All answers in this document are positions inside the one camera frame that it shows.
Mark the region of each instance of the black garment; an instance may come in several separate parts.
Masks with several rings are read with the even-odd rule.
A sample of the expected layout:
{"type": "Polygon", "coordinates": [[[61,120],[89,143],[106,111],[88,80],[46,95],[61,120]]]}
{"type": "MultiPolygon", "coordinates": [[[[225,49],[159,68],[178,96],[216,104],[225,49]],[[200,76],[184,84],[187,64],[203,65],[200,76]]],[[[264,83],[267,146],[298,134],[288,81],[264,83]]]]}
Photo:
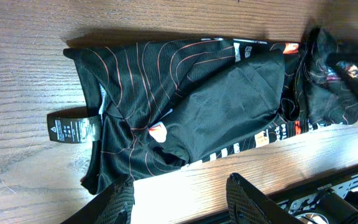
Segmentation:
{"type": "Polygon", "coordinates": [[[328,65],[349,46],[320,29],[299,53],[294,46],[206,39],[65,49],[75,61],[88,115],[103,115],[83,186],[96,194],[123,175],[160,175],[356,122],[358,89],[339,74],[344,69],[335,58],[328,65]],[[149,134],[158,122],[167,129],[165,142],[149,134]]]}

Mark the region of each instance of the black tag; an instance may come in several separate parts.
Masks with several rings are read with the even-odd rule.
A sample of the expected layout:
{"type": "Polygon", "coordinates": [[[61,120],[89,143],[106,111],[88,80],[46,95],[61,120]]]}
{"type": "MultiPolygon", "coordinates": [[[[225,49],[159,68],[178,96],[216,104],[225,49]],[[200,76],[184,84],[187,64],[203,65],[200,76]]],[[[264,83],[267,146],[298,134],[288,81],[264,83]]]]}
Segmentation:
{"type": "Polygon", "coordinates": [[[51,141],[84,143],[100,140],[101,115],[88,118],[62,118],[48,114],[48,133],[51,141]]]}

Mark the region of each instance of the crumpled black cloth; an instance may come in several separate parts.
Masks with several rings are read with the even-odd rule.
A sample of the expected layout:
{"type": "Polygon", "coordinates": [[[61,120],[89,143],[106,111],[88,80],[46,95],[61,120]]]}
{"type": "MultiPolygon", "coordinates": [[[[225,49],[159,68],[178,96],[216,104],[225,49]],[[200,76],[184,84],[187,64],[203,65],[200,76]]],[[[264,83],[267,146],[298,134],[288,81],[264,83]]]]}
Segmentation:
{"type": "Polygon", "coordinates": [[[103,115],[82,185],[137,180],[358,118],[357,44],[315,29],[299,49],[237,39],[65,49],[103,115]],[[149,129],[164,124],[165,142],[149,129]]]}

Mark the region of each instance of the patterned black fabric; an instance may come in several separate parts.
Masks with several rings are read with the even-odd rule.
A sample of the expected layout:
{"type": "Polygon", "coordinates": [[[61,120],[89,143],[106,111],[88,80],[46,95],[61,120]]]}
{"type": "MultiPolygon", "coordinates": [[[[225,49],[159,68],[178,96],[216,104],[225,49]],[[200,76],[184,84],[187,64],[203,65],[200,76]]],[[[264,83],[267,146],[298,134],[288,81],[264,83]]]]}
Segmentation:
{"type": "Polygon", "coordinates": [[[328,60],[341,49],[351,52],[321,29],[299,49],[237,39],[65,49],[88,114],[103,115],[83,186],[96,194],[122,175],[143,179],[356,122],[358,89],[339,74],[355,62],[328,60]],[[162,142],[149,132],[158,122],[162,142]]]}

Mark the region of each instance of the wooden table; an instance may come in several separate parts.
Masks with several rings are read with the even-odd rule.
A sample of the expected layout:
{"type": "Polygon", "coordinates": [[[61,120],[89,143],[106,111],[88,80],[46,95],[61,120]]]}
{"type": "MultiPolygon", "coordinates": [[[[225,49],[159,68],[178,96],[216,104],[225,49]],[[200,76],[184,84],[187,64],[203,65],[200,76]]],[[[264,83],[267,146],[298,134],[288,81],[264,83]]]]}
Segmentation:
{"type": "MultiPolygon", "coordinates": [[[[47,113],[84,105],[74,64],[62,55],[67,45],[183,36],[299,41],[313,23],[358,37],[358,1],[0,0],[0,223],[58,223],[93,198],[80,186],[90,145],[50,142],[46,130],[47,113]]],[[[332,126],[137,181],[133,219],[183,222],[224,210],[231,172],[271,194],[357,162],[358,123],[332,126]]]]}

